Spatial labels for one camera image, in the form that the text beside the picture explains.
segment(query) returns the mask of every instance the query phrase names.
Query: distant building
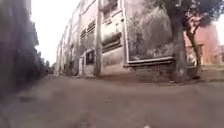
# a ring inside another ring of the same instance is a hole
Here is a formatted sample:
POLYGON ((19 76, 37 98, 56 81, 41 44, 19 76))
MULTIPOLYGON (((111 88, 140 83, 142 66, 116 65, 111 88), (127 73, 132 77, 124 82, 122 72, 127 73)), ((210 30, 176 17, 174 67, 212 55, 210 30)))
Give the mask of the distant building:
MULTIPOLYGON (((201 60, 203 65, 211 65, 222 62, 220 41, 217 34, 215 24, 211 24, 204 28, 199 28, 195 35, 196 42, 198 44, 199 52, 201 54, 201 60)), ((192 45, 185 35, 187 54, 194 54, 192 45)))

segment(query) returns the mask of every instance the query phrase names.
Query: old building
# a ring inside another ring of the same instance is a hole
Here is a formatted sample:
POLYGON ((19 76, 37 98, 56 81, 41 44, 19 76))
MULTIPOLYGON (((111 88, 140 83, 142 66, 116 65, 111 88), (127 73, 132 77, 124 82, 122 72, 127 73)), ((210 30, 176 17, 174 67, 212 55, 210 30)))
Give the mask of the old building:
MULTIPOLYGON (((156 70, 155 78, 172 74, 177 33, 172 33, 165 9, 149 10, 145 4, 81 0, 58 45, 56 72, 91 76, 96 70, 102 75, 156 70)), ((178 48, 185 61, 185 46, 178 48)))
MULTIPOLYGON (((220 49, 220 41, 217 34, 217 29, 215 24, 210 24, 206 27, 200 27, 196 32, 196 41, 199 47, 199 52, 201 54, 201 60, 203 65, 211 65, 222 63, 222 55, 220 49)), ((187 54, 193 54, 194 51, 191 43, 187 36, 185 35, 187 54)))

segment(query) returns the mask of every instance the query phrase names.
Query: drainpipe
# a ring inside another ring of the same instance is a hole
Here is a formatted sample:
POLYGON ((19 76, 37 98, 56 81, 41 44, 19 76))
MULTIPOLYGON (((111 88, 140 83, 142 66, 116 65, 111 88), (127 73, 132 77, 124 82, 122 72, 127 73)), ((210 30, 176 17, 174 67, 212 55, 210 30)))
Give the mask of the drainpipe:
POLYGON ((123 66, 129 63, 129 46, 128 46, 128 32, 127 32, 127 14, 125 8, 125 0, 121 0, 122 17, 123 17, 123 28, 122 28, 122 38, 123 38, 123 66))
POLYGON ((99 77, 101 73, 101 56, 102 56, 102 37, 101 37, 101 20, 102 13, 100 11, 101 8, 101 0, 96 0, 97 4, 97 15, 96 15, 96 31, 95 31, 95 62, 94 62, 94 76, 99 77))
POLYGON ((80 1, 79 6, 77 7, 77 10, 79 11, 79 18, 78 18, 78 23, 77 23, 77 42, 75 44, 75 62, 74 64, 76 64, 75 68, 76 68, 76 73, 78 76, 83 77, 82 75, 82 71, 84 70, 82 67, 82 63, 80 63, 81 61, 81 42, 80 42, 80 33, 81 33, 81 25, 82 25, 82 9, 83 9, 83 1, 80 1))

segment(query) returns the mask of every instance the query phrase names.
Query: tree trunk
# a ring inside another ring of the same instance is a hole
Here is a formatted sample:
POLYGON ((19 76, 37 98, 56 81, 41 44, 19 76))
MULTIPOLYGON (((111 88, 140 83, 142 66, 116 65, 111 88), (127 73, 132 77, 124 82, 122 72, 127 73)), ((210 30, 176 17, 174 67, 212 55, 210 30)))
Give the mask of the tree trunk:
POLYGON ((183 26, 178 16, 171 17, 174 41, 174 57, 175 57, 175 82, 185 82, 187 76, 187 56, 183 35, 183 26))
POLYGON ((201 71, 201 55, 199 53, 199 49, 198 49, 198 45, 197 45, 197 42, 195 41, 195 34, 194 33, 191 33, 189 30, 187 30, 187 37, 189 38, 190 42, 191 42, 191 45, 193 47, 193 50, 195 52, 195 56, 196 56, 196 61, 197 61, 197 64, 196 64, 196 67, 197 67, 197 72, 199 75, 200 74, 200 71, 201 71))

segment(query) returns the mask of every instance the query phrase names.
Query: street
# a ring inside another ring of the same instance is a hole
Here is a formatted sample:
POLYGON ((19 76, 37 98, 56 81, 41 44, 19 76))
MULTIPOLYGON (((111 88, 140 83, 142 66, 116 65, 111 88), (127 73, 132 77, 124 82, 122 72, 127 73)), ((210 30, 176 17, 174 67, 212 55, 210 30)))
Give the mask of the street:
POLYGON ((224 84, 48 76, 0 108, 12 128, 224 128, 224 84))

